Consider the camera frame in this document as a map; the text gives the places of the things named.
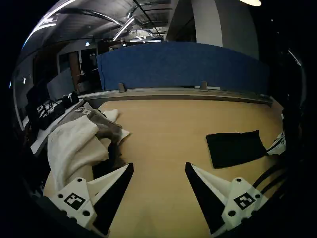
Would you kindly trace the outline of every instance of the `screw hole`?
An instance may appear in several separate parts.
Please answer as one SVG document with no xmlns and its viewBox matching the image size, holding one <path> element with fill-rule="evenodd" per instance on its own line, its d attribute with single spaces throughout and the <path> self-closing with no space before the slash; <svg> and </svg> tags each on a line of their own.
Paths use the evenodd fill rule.
<svg viewBox="0 0 317 238">
<path fill-rule="evenodd" d="M 90 212 L 88 212 L 88 211 L 83 211 L 82 214 L 83 214 L 85 217 L 90 216 Z"/>
<path fill-rule="evenodd" d="M 234 211 L 234 210 L 229 211 L 229 212 L 228 212 L 228 215 L 229 215 L 230 217 L 233 217 L 233 216 L 235 215 L 235 211 Z"/>
<path fill-rule="evenodd" d="M 74 217 L 70 217 L 69 219 L 70 219 L 71 221 L 77 222 L 77 219 L 74 218 Z"/>
</svg>

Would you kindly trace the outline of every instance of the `desk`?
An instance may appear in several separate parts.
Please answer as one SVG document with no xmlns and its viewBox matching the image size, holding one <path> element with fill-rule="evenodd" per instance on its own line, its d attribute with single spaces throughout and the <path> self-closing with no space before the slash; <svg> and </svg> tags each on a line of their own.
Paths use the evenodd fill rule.
<svg viewBox="0 0 317 238">
<path fill-rule="evenodd" d="M 263 157 L 224 169 L 212 167 L 205 136 L 260 131 L 269 148 L 282 131 L 279 113 L 267 105 L 202 100 L 128 100 L 104 103 L 119 109 L 117 123 L 131 132 L 121 158 L 134 163 L 134 174 L 110 227 L 116 237 L 210 237 L 195 194 L 185 174 L 191 162 L 231 181 L 241 176 L 253 183 L 275 163 Z"/>
<path fill-rule="evenodd" d="M 48 140 L 48 134 L 51 132 L 52 128 L 61 121 L 61 119 L 63 119 L 67 113 L 69 113 L 70 111 L 80 107 L 82 104 L 84 104 L 84 100 L 83 99 L 79 99 L 79 102 L 72 105 L 70 108 L 67 108 L 65 110 L 65 113 L 60 116 L 59 118 L 57 118 L 55 121 L 53 121 L 48 128 L 46 128 L 46 130 L 39 130 L 38 131 L 38 135 L 36 138 L 36 141 L 31 145 L 31 150 L 33 152 L 33 154 L 35 156 L 39 155 L 39 153 L 41 152 L 42 148 L 44 147 L 45 143 L 47 143 Z"/>
</svg>

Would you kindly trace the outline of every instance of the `white desk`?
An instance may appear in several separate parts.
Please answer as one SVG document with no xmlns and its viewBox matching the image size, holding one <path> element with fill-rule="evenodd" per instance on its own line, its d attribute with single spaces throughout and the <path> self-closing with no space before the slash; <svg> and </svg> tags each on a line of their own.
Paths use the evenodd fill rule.
<svg viewBox="0 0 317 238">
<path fill-rule="evenodd" d="M 57 125 L 57 123 L 59 123 L 61 121 L 61 119 L 63 119 L 67 113 L 69 113 L 70 111 L 80 107 L 82 104 L 84 104 L 84 100 L 83 99 L 79 99 L 79 102 L 72 105 L 70 108 L 65 110 L 65 113 L 60 116 L 59 118 L 57 118 L 55 121 L 53 121 L 48 128 L 46 128 L 46 130 L 39 130 L 38 131 L 38 135 L 37 135 L 37 139 L 36 141 L 33 143 L 33 145 L 31 145 L 31 150 L 33 152 L 34 155 L 38 155 L 40 153 L 40 151 L 42 150 L 42 148 L 44 147 L 45 143 L 48 140 L 48 134 L 51 132 L 52 128 Z"/>
</svg>

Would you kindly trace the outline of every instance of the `ceiling light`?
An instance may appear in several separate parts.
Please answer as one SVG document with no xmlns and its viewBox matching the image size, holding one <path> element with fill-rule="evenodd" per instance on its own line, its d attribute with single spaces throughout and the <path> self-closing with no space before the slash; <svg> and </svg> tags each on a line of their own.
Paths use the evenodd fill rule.
<svg viewBox="0 0 317 238">
<path fill-rule="evenodd" d="M 123 27 L 118 31 L 118 33 L 114 36 L 113 41 L 115 41 L 118 36 L 128 27 L 128 25 L 131 24 L 131 22 L 134 21 L 134 17 L 130 18 L 124 25 Z"/>
<path fill-rule="evenodd" d="M 31 32 L 31 34 L 28 36 L 28 38 L 26 39 L 26 41 L 24 42 L 23 46 L 22 46 L 22 49 L 23 47 L 25 46 L 25 44 L 27 43 L 27 41 L 29 40 L 29 38 L 33 35 L 34 32 L 40 30 L 40 29 L 43 29 L 45 27 L 42 27 L 40 28 L 40 26 L 45 23 L 54 13 L 56 13 L 57 11 L 59 11 L 60 9 L 62 9 L 63 7 L 67 6 L 68 4 L 72 3 L 72 2 L 75 2 L 76 0 L 69 0 L 67 2 L 64 2 L 62 5 L 58 6 L 57 8 L 55 8 L 53 11 L 47 13 L 41 20 L 40 22 L 34 27 L 33 31 Z"/>
<path fill-rule="evenodd" d="M 53 21 L 53 19 L 54 19 L 53 17 L 50 17 L 50 18 L 46 19 L 45 22 L 51 22 L 51 21 Z"/>
<path fill-rule="evenodd" d="M 140 40 L 143 40 L 141 37 L 139 37 L 139 36 L 136 36 L 137 38 L 139 38 Z M 143 43 L 145 43 L 145 41 L 143 41 Z"/>
<path fill-rule="evenodd" d="M 139 39 L 132 39 L 130 42 L 162 42 L 161 40 L 139 40 Z"/>
<path fill-rule="evenodd" d="M 113 21 L 114 23 L 116 23 L 116 24 L 122 26 L 122 24 L 120 24 L 118 21 L 114 20 L 113 18 L 111 18 L 111 17 L 109 17 L 109 16 L 107 16 L 107 15 L 103 15 L 103 14 L 101 14 L 101 13 L 99 13 L 99 12 L 93 12 L 93 13 L 98 14 L 98 15 L 100 15 L 100 16 L 103 16 L 103 17 L 105 17 L 105 18 L 108 18 L 109 20 Z"/>
<path fill-rule="evenodd" d="M 47 28 L 47 27 L 53 27 L 53 26 L 56 26 L 56 23 L 41 25 L 41 26 L 38 27 L 36 30 L 38 31 L 38 30 L 40 30 L 40 29 Z"/>
<path fill-rule="evenodd" d="M 261 6 L 262 4 L 260 0 L 240 0 L 240 1 L 255 7 Z"/>
<path fill-rule="evenodd" d="M 295 57 L 295 55 L 290 51 L 290 50 L 288 50 L 288 52 L 290 52 L 290 54 L 293 56 L 293 58 L 296 60 L 296 62 L 297 62 L 297 64 L 299 65 L 299 66 L 301 66 L 302 64 L 300 63 L 300 61 Z"/>
</svg>

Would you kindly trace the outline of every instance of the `doorway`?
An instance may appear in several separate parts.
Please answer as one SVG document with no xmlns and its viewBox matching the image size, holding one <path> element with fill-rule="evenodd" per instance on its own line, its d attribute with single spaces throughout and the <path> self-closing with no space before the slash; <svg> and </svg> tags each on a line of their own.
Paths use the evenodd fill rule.
<svg viewBox="0 0 317 238">
<path fill-rule="evenodd" d="M 82 81 L 90 83 L 92 92 L 102 91 L 96 54 L 96 49 L 86 49 L 81 51 Z"/>
</svg>

